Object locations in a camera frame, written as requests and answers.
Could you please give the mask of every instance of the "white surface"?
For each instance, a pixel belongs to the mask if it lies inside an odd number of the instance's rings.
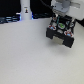
[[[0,84],[84,84],[84,28],[70,49],[46,38],[49,23],[0,24]]]

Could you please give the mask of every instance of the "robotic arm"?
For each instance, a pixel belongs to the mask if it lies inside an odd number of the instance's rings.
[[[72,47],[76,20],[84,18],[83,0],[52,0],[52,20],[47,28],[46,37],[59,40],[59,43]]]

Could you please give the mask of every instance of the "white background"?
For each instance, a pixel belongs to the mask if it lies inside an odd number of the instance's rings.
[[[46,37],[50,20],[0,24],[0,84],[84,84],[84,28],[70,49]]]

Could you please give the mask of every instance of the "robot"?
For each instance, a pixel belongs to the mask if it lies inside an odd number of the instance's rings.
[[[46,30],[46,37],[59,40],[61,44],[71,48],[74,43],[76,19],[82,20],[84,17],[84,1],[52,0],[51,6],[45,4],[42,0],[40,1],[53,11],[52,20]],[[21,8],[22,19],[31,19],[30,0],[21,0]]]

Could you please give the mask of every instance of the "cable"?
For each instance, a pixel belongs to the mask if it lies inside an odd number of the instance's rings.
[[[49,6],[49,5],[45,4],[42,0],[40,0],[40,1],[41,1],[41,3],[42,3],[44,6],[46,6],[46,7],[50,8],[50,9],[52,9],[52,8],[53,8],[52,6]]]

